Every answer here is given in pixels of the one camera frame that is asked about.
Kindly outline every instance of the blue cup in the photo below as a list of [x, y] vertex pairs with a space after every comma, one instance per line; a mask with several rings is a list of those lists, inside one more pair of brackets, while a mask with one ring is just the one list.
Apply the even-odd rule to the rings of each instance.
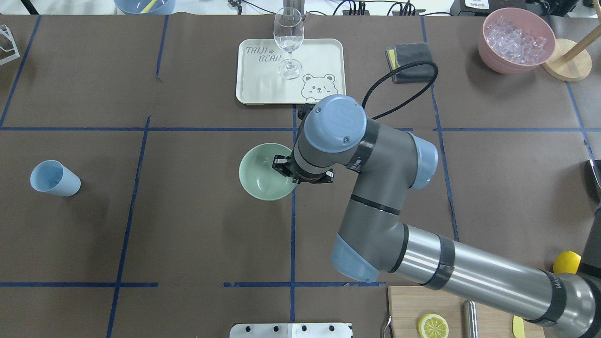
[[31, 187], [40, 192], [58, 196], [72, 196], [79, 191], [81, 180], [58, 161], [38, 164], [29, 177]]
[[169, 15], [173, 14], [175, 8], [175, 0], [157, 0], [153, 8], [148, 13], [140, 13], [150, 0], [114, 0], [115, 5], [125, 14], [158, 14]]

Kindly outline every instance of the black cable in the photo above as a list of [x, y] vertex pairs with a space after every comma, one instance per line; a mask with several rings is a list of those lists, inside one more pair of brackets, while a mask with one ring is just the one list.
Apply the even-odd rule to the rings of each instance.
[[403, 3], [402, 2], [395, 2], [392, 4], [392, 6], [390, 6], [390, 8], [388, 9], [388, 13], [386, 13], [386, 15], [390, 15], [390, 12], [392, 12], [392, 9], [394, 8], [394, 6], [399, 5], [401, 7], [401, 11], [403, 11]]
[[406, 106], [407, 104], [409, 104], [409, 102], [415, 100], [418, 96], [422, 95], [426, 90], [428, 90], [428, 88], [430, 88], [430, 86], [432, 86], [432, 84], [436, 80], [436, 77], [438, 76], [438, 66], [434, 62], [432, 62], [432, 61], [417, 61], [417, 62], [409, 63], [409, 64], [406, 64], [406, 65], [400, 66], [399, 68], [397, 68], [397, 69], [391, 71], [390, 73], [384, 75], [381, 79], [379, 79], [378, 81], [376, 81], [376, 83], [374, 83], [371, 86], [371, 88], [367, 91], [367, 93], [365, 94], [365, 97], [363, 98], [363, 103], [361, 104], [361, 106], [363, 106], [363, 108], [365, 109], [365, 105], [367, 104], [367, 99], [370, 97], [370, 95], [374, 91], [374, 89], [376, 89], [376, 87], [379, 86], [381, 83], [383, 83], [387, 79], [391, 78], [393, 75], [396, 75], [396, 74], [404, 71], [405, 69], [413, 68], [413, 67], [416, 67], [416, 66], [422, 66], [424, 64], [429, 64], [430, 66], [432, 66], [434, 68], [434, 75], [430, 79], [430, 82], [428, 82], [428, 84], [426, 84], [426, 86], [424, 88], [422, 88], [422, 90], [420, 90], [417, 94], [415, 94], [412, 97], [410, 97], [405, 102], [403, 102], [400, 105], [394, 107], [393, 109], [390, 109], [387, 112], [383, 112], [380, 115], [378, 115], [376, 117], [373, 117], [373, 119], [377, 120], [378, 118], [384, 117], [384, 116], [386, 116], [386, 115], [388, 115], [388, 114], [390, 114], [392, 112], [395, 112], [395, 111], [401, 109], [402, 107]]
[[[336, 6], [336, 9], [334, 10], [334, 13], [332, 15], [336, 15], [336, 12], [340, 8], [340, 6], [342, 6], [342, 4], [345, 2], [352, 2], [353, 4], [355, 3], [353, 0], [343, 0], [341, 3], [338, 4], [338, 6]], [[349, 11], [351, 11], [352, 9], [353, 9], [353, 5], [349, 4]]]
[[410, 6], [411, 6], [411, 0], [407, 0], [407, 4], [405, 5], [405, 8], [403, 9], [404, 16], [409, 14], [408, 12], [409, 12]]
[[30, 14], [34, 14], [34, 15], [38, 15], [38, 11], [35, 9], [35, 7], [31, 4], [30, 0], [21, 0], [21, 3], [23, 4], [23, 6], [25, 6], [25, 8], [27, 9], [27, 11]]
[[261, 8], [261, 7], [259, 7], [259, 6], [255, 5], [255, 4], [252, 4], [252, 3], [250, 3], [250, 2], [248, 2], [248, 1], [246, 1], [246, 0], [242, 0], [242, 2], [245, 2], [245, 3], [247, 3], [247, 4], [249, 4], [249, 5], [253, 6], [253, 7], [257, 7], [258, 9], [260, 9], [260, 10], [262, 10], [262, 11], [266, 11], [267, 13], [275, 14], [275, 12], [268, 11], [268, 10], [266, 10], [265, 8]]
[[426, 14], [420, 14], [420, 15], [426, 16], [426, 15], [432, 15], [432, 14], [449, 14], [450, 16], [454, 16], [453, 14], [451, 14], [449, 12], [432, 12], [432, 13], [426, 13]]

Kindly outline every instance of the yellow lemon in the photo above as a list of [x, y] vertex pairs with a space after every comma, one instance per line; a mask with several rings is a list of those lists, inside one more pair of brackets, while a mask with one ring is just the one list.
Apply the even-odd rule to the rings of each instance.
[[417, 331], [421, 338], [447, 338], [449, 325], [443, 317], [428, 313], [417, 322]]
[[576, 271], [578, 271], [580, 259], [580, 255], [572, 251], [564, 251], [560, 253], [553, 263], [553, 273], [563, 274], [568, 272], [575, 274]]

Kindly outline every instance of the wooden stand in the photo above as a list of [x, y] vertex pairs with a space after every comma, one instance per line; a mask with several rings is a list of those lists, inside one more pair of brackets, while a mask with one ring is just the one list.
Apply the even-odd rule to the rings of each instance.
[[[601, 21], [599, 0], [593, 1], [597, 16]], [[601, 25], [588, 33], [580, 42], [558, 38], [555, 41], [555, 52], [543, 63], [543, 68], [552, 76], [568, 82], [583, 80], [593, 68], [591, 55], [585, 50], [593, 41], [601, 36]]]

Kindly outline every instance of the electrical cable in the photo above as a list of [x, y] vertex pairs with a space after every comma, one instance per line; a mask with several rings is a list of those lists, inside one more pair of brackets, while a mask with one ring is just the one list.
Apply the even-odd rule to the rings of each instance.
[[432, 78], [430, 79], [430, 81], [426, 84], [426, 86], [424, 88], [422, 88], [422, 90], [420, 90], [419, 92], [417, 92], [417, 94], [413, 95], [408, 100], [406, 100], [405, 102], [403, 102], [400, 105], [394, 107], [393, 109], [390, 109], [389, 111], [383, 112], [380, 115], [377, 115], [377, 116], [373, 117], [373, 119], [377, 120], [378, 118], [384, 117], [384, 116], [386, 116], [386, 115], [388, 115], [388, 114], [390, 114], [392, 112], [395, 112], [395, 111], [401, 109], [402, 107], [406, 106], [411, 101], [415, 100], [418, 96], [422, 95], [426, 90], [428, 90], [428, 88], [430, 88], [432, 86], [432, 84], [434, 83], [434, 81], [436, 80], [436, 77], [438, 76], [438, 66], [434, 62], [432, 62], [432, 61], [417, 61], [417, 62], [405, 64], [405, 65], [400, 66], [399, 68], [391, 71], [390, 73], [384, 75], [381, 79], [379, 79], [378, 81], [376, 81], [376, 83], [374, 83], [371, 86], [371, 88], [367, 91], [367, 93], [365, 94], [365, 97], [363, 98], [363, 103], [361, 104], [361, 106], [365, 109], [365, 105], [367, 104], [367, 99], [369, 99], [371, 93], [376, 89], [377, 86], [379, 86], [381, 83], [383, 83], [387, 79], [391, 78], [393, 75], [396, 75], [396, 74], [404, 71], [405, 69], [413, 68], [413, 67], [416, 67], [416, 66], [422, 66], [422, 65], [425, 65], [425, 64], [428, 64], [428, 65], [430, 65], [430, 66], [432, 66], [434, 68], [434, 75], [432, 76]]
[[[341, 3], [338, 4], [338, 6], [336, 6], [336, 9], [334, 10], [334, 13], [332, 15], [336, 15], [336, 12], [340, 8], [340, 6], [342, 6], [342, 4], [345, 2], [352, 2], [353, 4], [355, 4], [355, 2], [353, 0], [343, 0]], [[353, 5], [349, 4], [349, 11], [351, 11], [352, 9], [353, 9]]]
[[383, 1], [383, 2], [394, 2], [394, 4], [392, 4], [392, 6], [390, 6], [390, 8], [388, 9], [388, 12], [386, 13], [386, 15], [390, 15], [390, 13], [392, 12], [392, 9], [394, 8], [394, 6], [399, 5], [401, 8], [398, 11], [399, 14], [398, 15], [404, 15], [404, 8], [403, 5], [405, 5], [405, 7], [410, 6], [409, 7], [409, 11], [408, 13], [411, 13], [410, 15], [415, 15], [415, 13], [417, 12], [417, 8], [415, 8], [415, 6], [413, 4], [410, 4], [409, 2], [395, 2], [395, 1]]
[[256, 7], [256, 8], [258, 8], [258, 9], [262, 10], [262, 11], [266, 11], [266, 12], [268, 12], [268, 13], [275, 14], [275, 12], [268, 11], [268, 10], [266, 10], [265, 8], [261, 8], [261, 7], [259, 7], [259, 6], [255, 5], [255, 4], [252, 4], [252, 3], [250, 3], [250, 2], [248, 2], [248, 1], [246, 1], [246, 0], [242, 0], [242, 2], [245, 2], [245, 3], [247, 3], [247, 4], [249, 4], [249, 5], [253, 6], [253, 7]]
[[390, 6], [390, 8], [388, 9], [388, 13], [386, 13], [387, 16], [390, 15], [390, 12], [392, 12], [392, 9], [394, 8], [394, 6], [399, 5], [401, 7], [400, 11], [403, 11], [403, 3], [402, 2], [395, 2], [392, 4], [392, 6]]
[[403, 9], [403, 15], [406, 16], [409, 14], [409, 8], [411, 6], [411, 0], [407, 0], [407, 4], [405, 5], [405, 8]]
[[432, 12], [432, 13], [426, 13], [426, 14], [420, 14], [420, 15], [426, 16], [426, 15], [432, 15], [432, 14], [449, 14], [450, 16], [454, 16], [453, 14], [451, 14], [449, 12]]
[[[336, 12], [338, 11], [338, 9], [340, 8], [340, 6], [342, 6], [343, 3], [345, 2], [352, 2], [353, 4], [356, 5], [356, 3], [354, 2], [354, 0], [343, 0], [341, 3], [338, 4], [338, 6], [336, 6], [336, 9], [334, 10], [334, 13], [332, 15], [336, 15]], [[393, 3], [393, 4], [406, 4], [407, 2], [398, 2], [398, 1], [393, 1], [393, 0], [364, 0], [364, 1], [359, 1], [359, 2], [363, 2], [365, 4], [369, 3], [369, 2], [388, 2], [388, 3]], [[411, 4], [410, 7], [408, 8], [408, 10], [412, 13], [416, 13], [417, 12], [417, 8]], [[349, 11], [353, 11], [353, 6], [351, 5], [349, 7]]]
[[31, 3], [30, 0], [21, 0], [21, 3], [23, 4], [23, 6], [25, 6], [25, 9], [27, 9], [27, 11], [32, 14], [32, 15], [38, 15], [38, 11], [35, 9], [35, 7], [33, 6], [33, 4]]

